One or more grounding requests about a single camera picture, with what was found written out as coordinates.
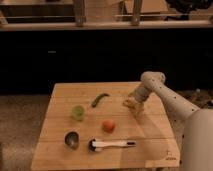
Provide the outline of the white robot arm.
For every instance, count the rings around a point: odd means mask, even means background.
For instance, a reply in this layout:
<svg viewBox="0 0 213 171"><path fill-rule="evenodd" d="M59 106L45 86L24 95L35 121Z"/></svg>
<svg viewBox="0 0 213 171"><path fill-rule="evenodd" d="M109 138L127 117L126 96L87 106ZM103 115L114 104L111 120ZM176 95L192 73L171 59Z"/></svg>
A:
<svg viewBox="0 0 213 171"><path fill-rule="evenodd" d="M200 108L165 85L162 72L146 71L133 91L145 102L155 93L173 114L185 121L180 153L180 171L213 171L213 109Z"/></svg>

